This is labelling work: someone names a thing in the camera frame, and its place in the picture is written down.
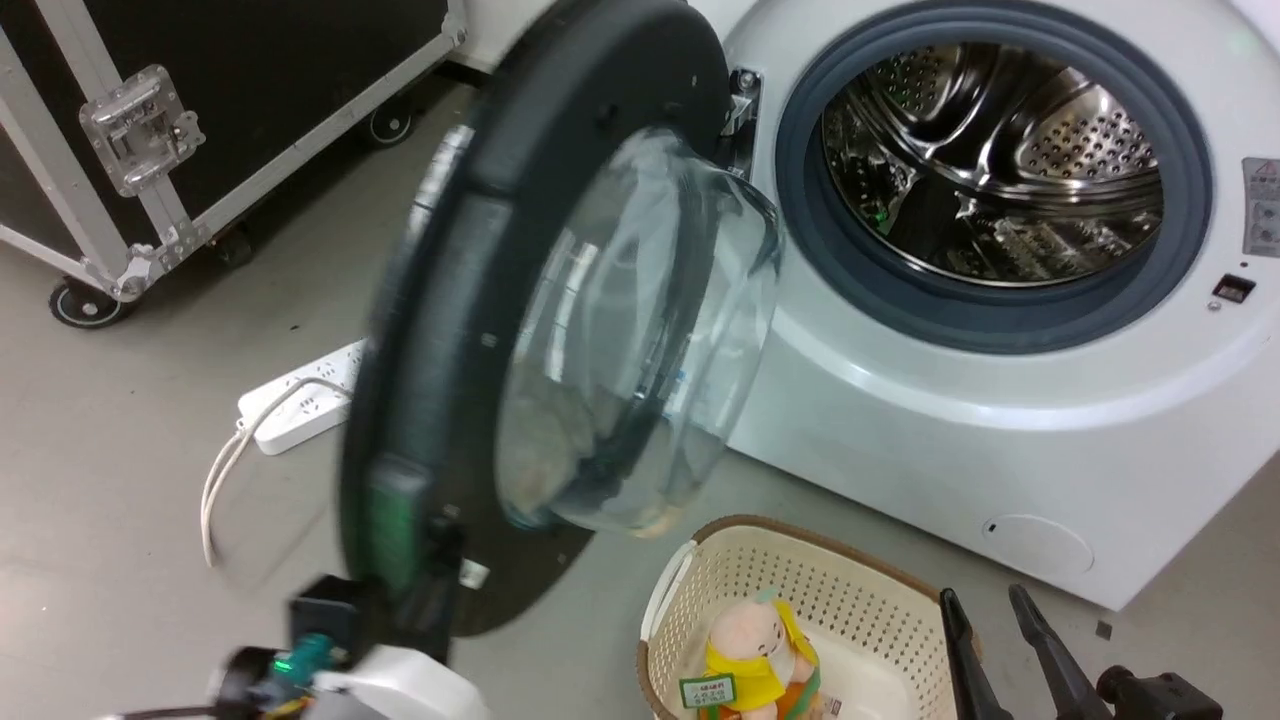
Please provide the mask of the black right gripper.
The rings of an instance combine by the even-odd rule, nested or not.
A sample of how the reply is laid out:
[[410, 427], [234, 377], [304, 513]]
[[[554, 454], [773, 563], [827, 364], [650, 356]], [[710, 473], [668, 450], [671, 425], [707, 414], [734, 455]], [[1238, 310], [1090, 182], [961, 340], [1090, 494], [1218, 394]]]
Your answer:
[[[1116, 665], [1103, 671], [1094, 685], [1027, 588], [1011, 584], [1007, 596], [1024, 641], [1036, 651], [1056, 719], [1224, 717], [1217, 701], [1175, 673], [1143, 678]], [[940, 592], [940, 611], [957, 719], [1012, 719], [982, 667], [975, 634], [954, 589]], [[1106, 703], [1114, 707], [1114, 716]]]

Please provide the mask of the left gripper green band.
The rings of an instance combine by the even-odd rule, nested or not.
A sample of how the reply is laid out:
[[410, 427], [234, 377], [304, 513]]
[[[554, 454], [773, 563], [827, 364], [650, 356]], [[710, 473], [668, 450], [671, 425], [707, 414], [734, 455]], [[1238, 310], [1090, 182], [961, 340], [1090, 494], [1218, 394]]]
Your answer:
[[447, 656], [465, 533], [431, 505], [434, 489], [430, 471], [394, 455], [379, 457], [367, 486], [367, 548], [388, 602], [385, 642]]

